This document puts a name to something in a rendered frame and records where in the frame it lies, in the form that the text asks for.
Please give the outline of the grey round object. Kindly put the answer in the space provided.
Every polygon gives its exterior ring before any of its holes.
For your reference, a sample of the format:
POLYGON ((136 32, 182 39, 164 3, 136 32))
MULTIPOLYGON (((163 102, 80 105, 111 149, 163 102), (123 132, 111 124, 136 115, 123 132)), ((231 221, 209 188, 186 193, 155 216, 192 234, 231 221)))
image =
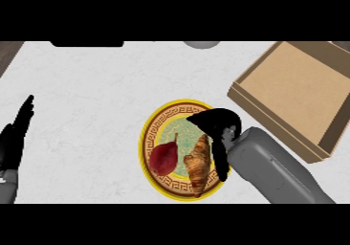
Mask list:
POLYGON ((219 44, 219 41, 186 41, 185 44, 189 47, 203 50, 213 48, 219 44))

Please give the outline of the red pear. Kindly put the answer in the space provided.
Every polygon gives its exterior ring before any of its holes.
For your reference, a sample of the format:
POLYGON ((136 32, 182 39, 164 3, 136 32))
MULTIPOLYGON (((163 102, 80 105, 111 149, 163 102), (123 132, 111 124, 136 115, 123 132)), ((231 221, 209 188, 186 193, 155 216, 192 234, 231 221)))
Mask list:
POLYGON ((154 147, 149 156, 149 170, 158 176, 169 175, 178 165, 178 144, 176 138, 172 142, 154 147))

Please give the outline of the golden brown croissant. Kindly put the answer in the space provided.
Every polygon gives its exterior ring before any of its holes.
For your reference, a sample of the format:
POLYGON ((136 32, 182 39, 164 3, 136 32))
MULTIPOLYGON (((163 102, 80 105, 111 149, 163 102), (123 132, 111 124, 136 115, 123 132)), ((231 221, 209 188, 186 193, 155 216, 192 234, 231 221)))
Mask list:
POLYGON ((183 163, 186 165, 194 195, 200 197, 207 186, 210 170, 210 145, 207 134, 201 136, 195 143, 194 150, 183 157, 183 163))

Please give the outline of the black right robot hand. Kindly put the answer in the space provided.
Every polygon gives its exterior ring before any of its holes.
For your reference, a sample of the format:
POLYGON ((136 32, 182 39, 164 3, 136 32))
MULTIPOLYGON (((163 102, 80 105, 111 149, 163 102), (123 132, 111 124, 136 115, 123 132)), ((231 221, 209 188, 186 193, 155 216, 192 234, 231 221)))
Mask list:
POLYGON ((240 115, 226 108, 209 109, 186 118, 212 137, 212 154, 217 176, 222 182, 228 179, 228 150, 234 147, 241 134, 240 115))

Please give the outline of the open cardboard box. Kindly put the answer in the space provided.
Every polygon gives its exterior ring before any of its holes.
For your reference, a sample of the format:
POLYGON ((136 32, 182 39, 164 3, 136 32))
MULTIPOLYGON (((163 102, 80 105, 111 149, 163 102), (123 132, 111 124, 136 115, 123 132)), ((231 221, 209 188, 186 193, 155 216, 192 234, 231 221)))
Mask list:
POLYGON ((278 41, 232 84, 229 98, 316 163, 350 122, 350 52, 328 41, 278 41))

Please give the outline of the black flat appliance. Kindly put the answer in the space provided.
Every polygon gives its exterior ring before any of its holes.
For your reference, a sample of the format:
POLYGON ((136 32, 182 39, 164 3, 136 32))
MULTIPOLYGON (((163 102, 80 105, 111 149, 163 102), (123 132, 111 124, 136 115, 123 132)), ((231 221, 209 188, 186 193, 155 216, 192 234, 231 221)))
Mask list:
POLYGON ((113 48, 123 47, 124 41, 51 41, 55 47, 113 48))

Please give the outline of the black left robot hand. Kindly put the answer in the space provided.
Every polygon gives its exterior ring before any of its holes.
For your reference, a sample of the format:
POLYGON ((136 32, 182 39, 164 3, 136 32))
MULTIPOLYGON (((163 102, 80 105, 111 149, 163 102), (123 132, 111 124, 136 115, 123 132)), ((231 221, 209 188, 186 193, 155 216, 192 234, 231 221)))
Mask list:
POLYGON ((34 116, 34 96, 30 95, 17 113, 17 119, 9 123, 0 133, 0 172, 14 169, 18 170, 24 139, 34 116))

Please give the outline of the yellow patterned plate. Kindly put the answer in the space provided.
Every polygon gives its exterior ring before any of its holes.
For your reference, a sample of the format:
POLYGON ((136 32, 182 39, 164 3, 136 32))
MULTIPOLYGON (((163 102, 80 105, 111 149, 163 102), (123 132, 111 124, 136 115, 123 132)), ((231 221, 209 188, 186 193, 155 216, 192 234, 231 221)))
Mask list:
POLYGON ((186 118, 209 109, 212 109, 212 106, 200 100, 173 100, 154 111, 144 125, 139 142, 144 175, 157 190, 179 201, 201 200, 212 196, 223 186, 217 177, 215 162, 210 162, 204 193, 197 197, 186 164, 183 163, 183 157, 194 150, 195 144, 204 135, 204 131, 186 121, 186 118), (172 141, 176 141, 178 144, 176 168, 169 175, 158 176, 149 169, 149 156, 155 146, 172 141))

